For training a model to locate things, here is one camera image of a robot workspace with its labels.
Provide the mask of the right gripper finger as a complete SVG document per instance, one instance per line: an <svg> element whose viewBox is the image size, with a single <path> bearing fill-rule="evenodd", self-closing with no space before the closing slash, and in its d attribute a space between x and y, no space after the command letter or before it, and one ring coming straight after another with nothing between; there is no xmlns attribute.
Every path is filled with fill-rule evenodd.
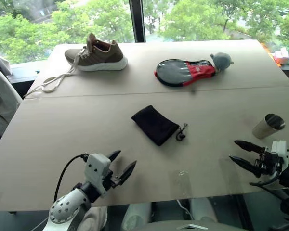
<svg viewBox="0 0 289 231"><path fill-rule="evenodd" d="M237 165L239 165L241 168L251 172L255 177L258 177L258 168L254 165L252 165L249 161L246 161L240 157L237 156L229 156L230 159L235 162Z"/></svg>
<svg viewBox="0 0 289 231"><path fill-rule="evenodd" d="M248 151L248 152L255 152L258 154L262 154L265 152L265 147L260 147L256 144L251 142L242 141L242 140L235 140L234 143L238 145L241 149Z"/></svg>

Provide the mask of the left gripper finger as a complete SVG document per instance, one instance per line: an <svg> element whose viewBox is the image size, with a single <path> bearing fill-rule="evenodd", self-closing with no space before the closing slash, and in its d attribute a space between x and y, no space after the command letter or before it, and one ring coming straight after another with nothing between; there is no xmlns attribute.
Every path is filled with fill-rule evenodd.
<svg viewBox="0 0 289 231"><path fill-rule="evenodd" d="M124 169L122 175L119 177L119 185L122 185L130 177L136 166L136 163L137 161L133 161Z"/></svg>
<svg viewBox="0 0 289 231"><path fill-rule="evenodd" d="M113 162L120 153L121 150L113 151L110 155L107 156L107 158L110 160L110 162Z"/></svg>

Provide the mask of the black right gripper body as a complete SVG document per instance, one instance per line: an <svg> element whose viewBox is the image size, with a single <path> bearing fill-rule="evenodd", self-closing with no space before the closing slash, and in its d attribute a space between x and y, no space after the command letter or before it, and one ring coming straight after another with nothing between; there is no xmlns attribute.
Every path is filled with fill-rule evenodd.
<svg viewBox="0 0 289 231"><path fill-rule="evenodd" d="M283 166L283 158L277 154L272 154L265 147L255 150L259 154L259 158L255 160L256 173L254 175L260 178L261 175L273 176L278 170L281 171Z"/></svg>

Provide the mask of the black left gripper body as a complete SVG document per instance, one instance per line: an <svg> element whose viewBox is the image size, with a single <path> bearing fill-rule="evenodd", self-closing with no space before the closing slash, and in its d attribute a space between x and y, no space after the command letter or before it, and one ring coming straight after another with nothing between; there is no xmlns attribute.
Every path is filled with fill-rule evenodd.
<svg viewBox="0 0 289 231"><path fill-rule="evenodd" d="M121 179L113 176L113 171L109 169L106 175L104 176L102 183L105 191L107 192L110 188L116 188L121 184L122 184Z"/></svg>

